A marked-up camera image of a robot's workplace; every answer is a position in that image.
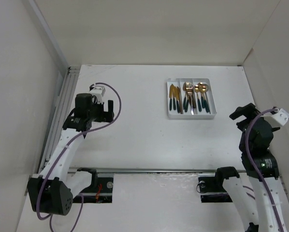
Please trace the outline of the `rose gold fork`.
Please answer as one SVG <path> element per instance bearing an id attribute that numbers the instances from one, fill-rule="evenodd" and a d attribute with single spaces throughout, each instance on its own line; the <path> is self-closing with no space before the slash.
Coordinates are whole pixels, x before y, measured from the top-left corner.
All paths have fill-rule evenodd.
<path id="1" fill-rule="evenodd" d="M 193 105 L 193 109 L 196 109 L 196 100 L 195 100 L 195 96 L 194 96 L 194 87 L 192 83 L 189 83 L 189 89 L 190 89 L 190 93 L 191 93 L 191 99 L 192 99 L 192 105 Z"/>

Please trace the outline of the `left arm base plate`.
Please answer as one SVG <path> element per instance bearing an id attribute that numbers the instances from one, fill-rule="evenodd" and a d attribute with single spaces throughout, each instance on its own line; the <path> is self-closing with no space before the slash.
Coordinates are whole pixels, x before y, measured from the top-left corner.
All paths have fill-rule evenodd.
<path id="1" fill-rule="evenodd" d="M 114 188 L 114 174 L 98 173 L 94 184 L 81 191 L 84 203 L 112 203 Z"/>

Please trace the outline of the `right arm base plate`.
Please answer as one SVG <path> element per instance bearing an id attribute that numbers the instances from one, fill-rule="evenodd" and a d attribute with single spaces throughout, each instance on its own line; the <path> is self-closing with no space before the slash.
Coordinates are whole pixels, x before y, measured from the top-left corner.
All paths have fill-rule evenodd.
<path id="1" fill-rule="evenodd" d="M 231 197 L 214 176 L 199 176 L 196 191 L 200 194 L 201 203 L 232 203 Z"/>

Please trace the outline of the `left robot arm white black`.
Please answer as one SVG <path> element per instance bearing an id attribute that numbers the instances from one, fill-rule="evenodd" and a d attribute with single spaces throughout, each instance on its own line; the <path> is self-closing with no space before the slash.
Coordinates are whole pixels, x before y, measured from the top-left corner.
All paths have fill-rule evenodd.
<path id="1" fill-rule="evenodd" d="M 86 135 L 93 131 L 92 123 L 114 120 L 114 102 L 108 101 L 108 110 L 91 93 L 77 94 L 75 107 L 68 114 L 57 147 L 47 165 L 28 181 L 27 189 L 32 210 L 41 214 L 65 216 L 72 207 L 74 198 L 82 191 L 94 191 L 98 186 L 97 172 L 93 168 L 79 168 L 68 177 L 71 162 Z"/>

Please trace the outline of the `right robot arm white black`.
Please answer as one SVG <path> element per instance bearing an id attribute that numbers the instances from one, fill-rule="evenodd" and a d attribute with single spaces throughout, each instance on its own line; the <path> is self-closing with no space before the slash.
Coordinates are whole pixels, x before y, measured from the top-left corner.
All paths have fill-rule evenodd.
<path id="1" fill-rule="evenodd" d="M 278 192 L 280 173 L 269 146 L 274 132 L 287 123 L 289 114 L 277 107 L 260 112 L 249 103 L 230 114 L 232 120 L 241 116 L 245 119 L 236 124 L 242 132 L 239 149 L 254 196 L 246 192 L 234 167 L 218 168 L 214 185 L 230 196 L 245 232 L 285 232 Z"/>

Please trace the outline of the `rose gold knife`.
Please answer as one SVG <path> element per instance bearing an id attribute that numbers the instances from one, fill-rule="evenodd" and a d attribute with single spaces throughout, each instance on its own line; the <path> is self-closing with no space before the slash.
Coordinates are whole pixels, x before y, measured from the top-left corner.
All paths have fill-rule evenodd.
<path id="1" fill-rule="evenodd" d="M 180 114 L 183 114 L 184 113 L 184 108 L 183 108 L 183 104 L 182 104 L 182 98 L 181 96 L 179 97 L 179 105 L 180 105 Z"/>

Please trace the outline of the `gold fork green handle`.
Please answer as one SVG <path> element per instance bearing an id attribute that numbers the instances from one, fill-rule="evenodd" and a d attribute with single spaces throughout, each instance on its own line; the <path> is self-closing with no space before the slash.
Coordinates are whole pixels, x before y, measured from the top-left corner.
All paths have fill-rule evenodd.
<path id="1" fill-rule="evenodd" d="M 187 96 L 187 90 L 186 90 L 186 83 L 183 84 L 183 91 L 185 93 L 185 97 L 183 100 L 183 108 L 184 108 L 184 111 L 187 112 L 188 111 L 188 96 Z"/>
<path id="2" fill-rule="evenodd" d="M 189 98 L 189 103 L 191 108 L 193 108 L 193 99 L 192 99 L 192 94 L 193 94 L 193 86 L 190 82 L 186 82 L 186 92 Z"/>
<path id="3" fill-rule="evenodd" d="M 185 82 L 184 91 L 185 91 L 184 110 L 185 112 L 187 112 L 188 106 L 191 104 L 191 95 L 192 95 L 190 82 Z"/>

